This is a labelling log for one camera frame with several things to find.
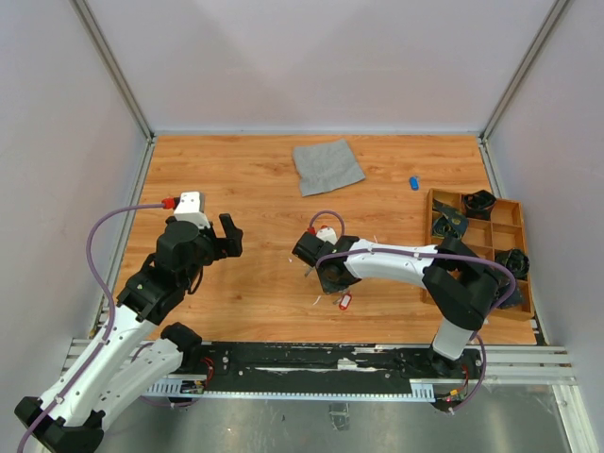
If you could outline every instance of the gray cloth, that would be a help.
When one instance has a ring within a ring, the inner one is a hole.
[[[365,179],[344,139],[333,143],[296,146],[294,162],[300,174],[302,196],[335,191]]]

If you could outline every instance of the metal floor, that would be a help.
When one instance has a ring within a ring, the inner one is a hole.
[[[188,410],[140,401],[100,452],[570,452],[548,386],[485,386],[459,414],[428,403],[202,399]]]

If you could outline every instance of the gray wall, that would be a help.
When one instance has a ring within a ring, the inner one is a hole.
[[[0,444],[59,375],[98,291],[84,243],[126,203],[144,140],[68,1],[0,1]],[[107,269],[116,224],[98,235]]]
[[[90,0],[156,130],[479,131],[552,0]]]
[[[574,2],[491,145],[522,200],[539,313],[568,347],[604,445],[604,3]]]

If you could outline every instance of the wooden floor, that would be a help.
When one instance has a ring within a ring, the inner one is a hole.
[[[186,191],[206,194],[206,214],[218,226],[229,212],[243,230],[243,255],[206,268],[197,294],[164,325],[179,321],[205,340],[253,342],[429,343],[441,321],[410,285],[364,280],[347,311],[321,295],[315,274],[292,248],[318,210],[336,210],[347,234],[380,243],[422,245],[430,187],[474,192],[488,188],[476,140],[445,136],[345,137],[367,178],[332,193],[302,197],[294,146],[341,136],[160,137],[143,189],[143,203]],[[413,192],[409,177],[420,177]],[[118,289],[139,270],[164,229],[165,210],[137,214]],[[320,224],[331,224],[326,217]],[[160,329],[153,335],[159,336]],[[492,318],[491,344],[534,344],[529,322]]]

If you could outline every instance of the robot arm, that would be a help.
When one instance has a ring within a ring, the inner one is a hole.
[[[69,371],[40,398],[26,397],[17,405],[16,415],[29,427],[54,403],[33,432],[50,451],[93,452],[115,418],[154,382],[199,363],[201,337],[176,323],[166,327],[161,340],[145,349],[136,361],[123,367],[128,355],[185,294],[196,291],[204,266],[243,252],[243,232],[228,214],[221,214],[226,236],[216,237],[203,212],[203,201],[198,192],[183,193],[175,199],[175,215],[166,220],[155,253],[147,257],[117,297],[112,327],[107,321]],[[111,332],[104,340],[108,328]],[[75,384],[58,398],[73,377],[77,377]]]
[[[316,268],[326,294],[345,292],[350,285],[368,277],[427,289],[444,316],[431,345],[435,363],[442,367],[444,361],[445,367],[453,366],[474,332],[482,327],[495,299],[498,278],[487,266],[439,260],[438,255],[475,257],[472,250],[453,238],[444,239],[439,246],[403,247],[371,243],[356,236],[342,236],[335,241],[335,234],[326,233],[325,229],[319,233],[305,232],[293,253]],[[430,258],[423,258],[422,254],[429,254]]]

